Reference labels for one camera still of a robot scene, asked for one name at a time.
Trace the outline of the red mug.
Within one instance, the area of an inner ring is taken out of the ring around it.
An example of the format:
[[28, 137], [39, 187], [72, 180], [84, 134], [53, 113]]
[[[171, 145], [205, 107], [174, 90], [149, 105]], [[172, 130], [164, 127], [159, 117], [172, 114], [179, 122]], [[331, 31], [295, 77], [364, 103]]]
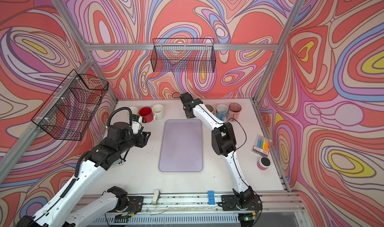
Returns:
[[142, 107], [139, 109], [139, 115], [143, 123], [150, 123], [154, 120], [154, 114], [151, 107]]

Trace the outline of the light green mug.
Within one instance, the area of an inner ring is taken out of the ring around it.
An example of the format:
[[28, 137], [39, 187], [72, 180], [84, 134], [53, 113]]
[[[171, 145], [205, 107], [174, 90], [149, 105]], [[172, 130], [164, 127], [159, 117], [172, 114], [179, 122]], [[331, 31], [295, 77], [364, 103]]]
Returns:
[[133, 115], [138, 115], [139, 114], [139, 109], [137, 107], [130, 107], [131, 114]]

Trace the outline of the white mug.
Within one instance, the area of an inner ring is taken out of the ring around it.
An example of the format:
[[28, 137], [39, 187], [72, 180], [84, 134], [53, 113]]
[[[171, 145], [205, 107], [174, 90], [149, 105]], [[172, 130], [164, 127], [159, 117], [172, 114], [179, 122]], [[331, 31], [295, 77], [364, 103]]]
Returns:
[[161, 104], [156, 104], [152, 107], [152, 112], [154, 120], [162, 120], [165, 117], [164, 106]]

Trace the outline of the blue floral mug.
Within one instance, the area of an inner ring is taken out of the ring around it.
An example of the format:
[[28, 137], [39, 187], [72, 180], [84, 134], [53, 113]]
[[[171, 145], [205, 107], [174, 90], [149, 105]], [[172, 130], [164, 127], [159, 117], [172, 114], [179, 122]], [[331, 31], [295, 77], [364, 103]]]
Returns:
[[224, 104], [218, 104], [216, 107], [216, 117], [223, 122], [226, 121], [228, 110], [228, 106]]

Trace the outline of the pink cartoon mug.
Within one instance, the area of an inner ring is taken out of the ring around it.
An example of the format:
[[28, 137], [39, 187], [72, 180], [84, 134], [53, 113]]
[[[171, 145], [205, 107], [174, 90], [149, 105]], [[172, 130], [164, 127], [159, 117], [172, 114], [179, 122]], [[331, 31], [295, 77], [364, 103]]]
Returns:
[[241, 113], [242, 106], [238, 103], [230, 103], [228, 109], [228, 120], [235, 121]]

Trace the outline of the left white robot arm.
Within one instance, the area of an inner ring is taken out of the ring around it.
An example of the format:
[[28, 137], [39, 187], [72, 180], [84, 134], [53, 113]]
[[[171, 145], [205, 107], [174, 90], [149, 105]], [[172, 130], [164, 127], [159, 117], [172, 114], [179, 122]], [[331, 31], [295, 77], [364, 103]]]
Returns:
[[107, 136], [81, 155], [70, 181], [33, 216], [22, 217], [17, 226], [86, 227], [109, 211], [135, 215], [140, 208], [130, 201], [124, 189], [117, 186], [109, 188], [100, 198], [78, 211], [73, 208], [108, 169], [125, 162], [132, 147], [143, 148], [147, 145], [151, 132], [144, 131], [145, 122], [128, 107], [113, 111], [107, 121]]

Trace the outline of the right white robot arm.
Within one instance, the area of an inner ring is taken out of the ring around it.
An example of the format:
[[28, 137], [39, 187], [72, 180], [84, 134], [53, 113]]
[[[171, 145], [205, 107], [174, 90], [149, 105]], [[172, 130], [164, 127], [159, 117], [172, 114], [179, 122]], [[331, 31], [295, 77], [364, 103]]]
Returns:
[[198, 118], [211, 130], [214, 152], [224, 161], [233, 186], [233, 193], [239, 209], [243, 210], [255, 204], [256, 211], [263, 209], [260, 196], [246, 181], [237, 156], [237, 141], [231, 123], [219, 120], [212, 114], [201, 99], [194, 99], [188, 92], [180, 95], [183, 109], [188, 119]]

